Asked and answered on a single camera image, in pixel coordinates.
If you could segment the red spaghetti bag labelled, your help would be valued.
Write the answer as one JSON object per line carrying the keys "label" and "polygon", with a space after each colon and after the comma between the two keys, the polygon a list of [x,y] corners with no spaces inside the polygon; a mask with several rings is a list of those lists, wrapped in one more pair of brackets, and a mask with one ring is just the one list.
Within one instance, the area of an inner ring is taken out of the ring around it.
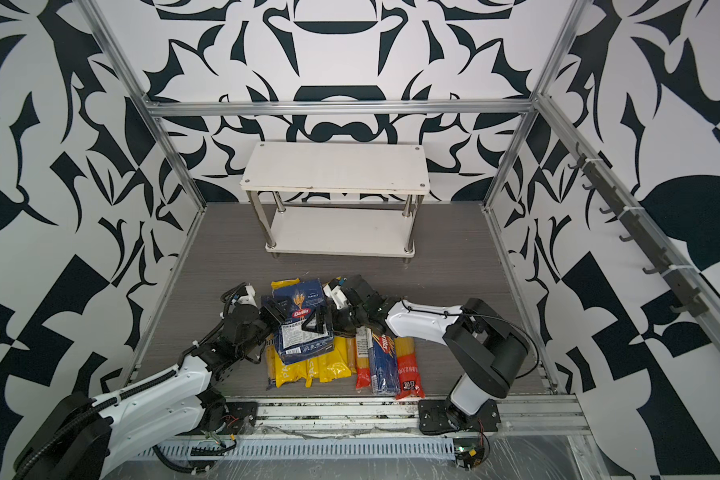
{"label": "red spaghetti bag labelled", "polygon": [[369,360],[370,333],[367,327],[360,327],[355,335],[356,389],[358,391],[371,388],[371,372]]}

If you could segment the yellow Pastatime bag barcode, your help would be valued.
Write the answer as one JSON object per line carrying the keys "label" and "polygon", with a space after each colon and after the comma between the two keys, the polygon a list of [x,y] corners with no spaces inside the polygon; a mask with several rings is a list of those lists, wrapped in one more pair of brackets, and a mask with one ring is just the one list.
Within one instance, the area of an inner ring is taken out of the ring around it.
{"label": "yellow Pastatime bag barcode", "polygon": [[321,383],[349,378],[356,372],[354,342],[354,339],[335,337],[333,350],[318,357],[318,379]]}

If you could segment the blue Barilla spaghetti box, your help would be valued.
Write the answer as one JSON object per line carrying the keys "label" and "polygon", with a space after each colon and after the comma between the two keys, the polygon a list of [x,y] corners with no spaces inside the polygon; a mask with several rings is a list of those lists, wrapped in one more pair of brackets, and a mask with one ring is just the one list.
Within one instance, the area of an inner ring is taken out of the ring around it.
{"label": "blue Barilla spaghetti box", "polygon": [[396,396],[400,393],[397,354],[394,340],[368,330],[368,358],[371,389],[374,395]]}

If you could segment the dark blue Barilla pasta bag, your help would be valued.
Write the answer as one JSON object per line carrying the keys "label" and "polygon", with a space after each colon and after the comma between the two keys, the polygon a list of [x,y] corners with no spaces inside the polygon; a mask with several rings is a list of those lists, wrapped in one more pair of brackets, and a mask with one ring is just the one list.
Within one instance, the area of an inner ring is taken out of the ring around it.
{"label": "dark blue Barilla pasta bag", "polygon": [[264,312],[275,321],[274,347],[284,365],[333,350],[332,314],[319,279],[275,289],[261,302]]}

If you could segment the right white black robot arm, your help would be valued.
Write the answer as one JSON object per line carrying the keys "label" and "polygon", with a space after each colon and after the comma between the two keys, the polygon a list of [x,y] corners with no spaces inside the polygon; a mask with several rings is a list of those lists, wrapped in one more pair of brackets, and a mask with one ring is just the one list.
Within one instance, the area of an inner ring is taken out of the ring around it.
{"label": "right white black robot arm", "polygon": [[446,401],[458,419],[475,417],[488,401],[507,397],[523,363],[538,350],[520,327],[486,302],[436,307],[376,291],[360,275],[332,280],[324,291],[336,316],[334,329],[367,328],[390,338],[414,338],[446,346],[463,370]]}

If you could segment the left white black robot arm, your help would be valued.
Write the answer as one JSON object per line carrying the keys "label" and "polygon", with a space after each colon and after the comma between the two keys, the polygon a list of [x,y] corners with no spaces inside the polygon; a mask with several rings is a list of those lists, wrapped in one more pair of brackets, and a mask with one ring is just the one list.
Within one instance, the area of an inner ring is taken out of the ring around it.
{"label": "left white black robot arm", "polygon": [[178,434],[217,431],[226,414],[218,384],[282,322],[278,307],[237,302],[173,366],[108,394],[70,394],[15,460],[16,478],[101,479]]}

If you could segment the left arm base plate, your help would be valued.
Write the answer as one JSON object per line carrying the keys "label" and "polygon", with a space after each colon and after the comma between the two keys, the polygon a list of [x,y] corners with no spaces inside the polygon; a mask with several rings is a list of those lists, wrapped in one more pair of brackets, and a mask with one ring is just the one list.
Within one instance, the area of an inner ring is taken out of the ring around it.
{"label": "left arm base plate", "polygon": [[257,423],[258,403],[234,401],[218,403],[203,415],[198,429],[218,435],[237,435],[251,431]]}

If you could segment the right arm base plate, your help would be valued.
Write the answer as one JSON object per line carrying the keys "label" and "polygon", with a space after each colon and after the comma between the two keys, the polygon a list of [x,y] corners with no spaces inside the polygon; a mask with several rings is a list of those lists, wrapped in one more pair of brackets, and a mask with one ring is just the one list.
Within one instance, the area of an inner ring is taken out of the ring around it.
{"label": "right arm base plate", "polygon": [[488,400],[474,415],[467,415],[449,400],[420,399],[418,428],[423,435],[435,436],[456,432],[499,431],[501,417],[497,403]]}

